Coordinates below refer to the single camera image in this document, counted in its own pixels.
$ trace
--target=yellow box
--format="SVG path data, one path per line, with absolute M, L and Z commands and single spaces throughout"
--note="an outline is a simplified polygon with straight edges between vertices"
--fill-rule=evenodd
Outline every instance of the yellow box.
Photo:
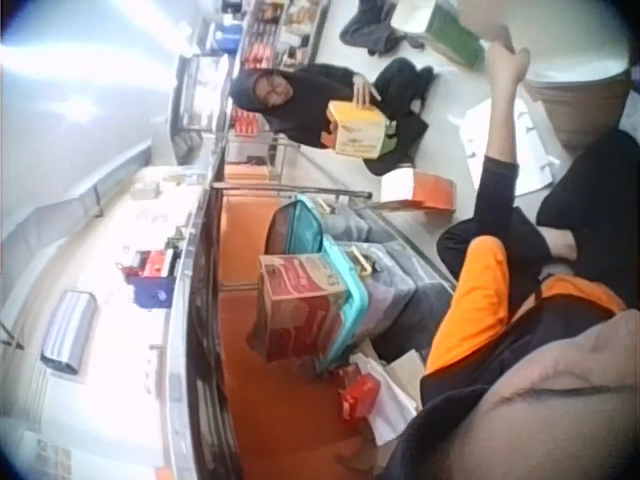
M 332 148 L 336 153 L 363 159 L 378 158 L 389 124 L 380 110 L 332 100 L 327 116 L 332 123 Z

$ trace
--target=gray bag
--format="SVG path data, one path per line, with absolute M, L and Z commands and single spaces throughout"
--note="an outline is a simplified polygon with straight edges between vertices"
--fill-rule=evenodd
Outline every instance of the gray bag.
M 416 292 L 396 321 L 373 342 L 380 358 L 393 362 L 410 350 L 425 358 L 451 301 L 451 288 L 400 241 L 384 244 L 388 255 L 414 282 Z
M 369 294 L 369 308 L 355 331 L 354 341 L 374 338 L 394 323 L 416 291 L 416 285 L 389 256 L 385 248 L 375 243 L 340 242 L 340 248 L 354 259 L 352 247 L 372 266 L 372 273 L 362 277 Z
M 362 220 L 348 205 L 338 203 L 328 205 L 330 212 L 319 207 L 324 233 L 331 235 L 336 242 L 366 242 L 371 227 Z

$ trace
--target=hand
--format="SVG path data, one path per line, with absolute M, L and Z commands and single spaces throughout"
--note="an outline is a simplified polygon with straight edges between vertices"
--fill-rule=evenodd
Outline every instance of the hand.
M 380 94 L 364 76 L 356 74 L 353 77 L 353 103 L 358 108 L 366 108 L 371 105 L 371 95 L 380 101 Z
M 503 45 L 494 42 L 487 54 L 487 75 L 491 89 L 495 92 L 515 91 L 524 80 L 529 69 L 529 50 L 509 52 Z

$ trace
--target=hijab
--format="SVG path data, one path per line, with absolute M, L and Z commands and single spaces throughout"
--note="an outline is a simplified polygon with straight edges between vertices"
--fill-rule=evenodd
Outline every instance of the hijab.
M 293 96 L 282 105 L 267 107 L 256 96 L 255 84 L 263 76 L 273 74 L 281 75 L 291 85 Z M 317 143 L 320 133 L 329 130 L 329 101 L 350 101 L 353 89 L 304 72 L 247 69 L 240 72 L 233 81 L 230 95 L 236 107 L 261 114 L 272 131 L 284 134 L 305 131 L 314 136 L 313 142 L 309 143 Z

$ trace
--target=box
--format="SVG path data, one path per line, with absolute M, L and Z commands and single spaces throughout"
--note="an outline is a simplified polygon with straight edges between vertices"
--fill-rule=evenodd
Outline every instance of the box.
M 327 117 L 331 134 L 323 135 L 325 145 L 348 157 L 375 159 L 380 156 L 389 121 L 375 107 L 358 108 L 352 102 L 329 102 Z
M 350 384 L 340 392 L 342 417 L 347 421 L 367 418 L 378 399 L 380 381 L 370 373 L 349 381 Z
M 412 167 L 398 168 L 382 177 L 380 202 L 372 208 L 452 213 L 456 209 L 456 186 L 439 175 Z
M 339 331 L 347 287 L 320 254 L 259 258 L 250 348 L 267 362 L 323 354 Z

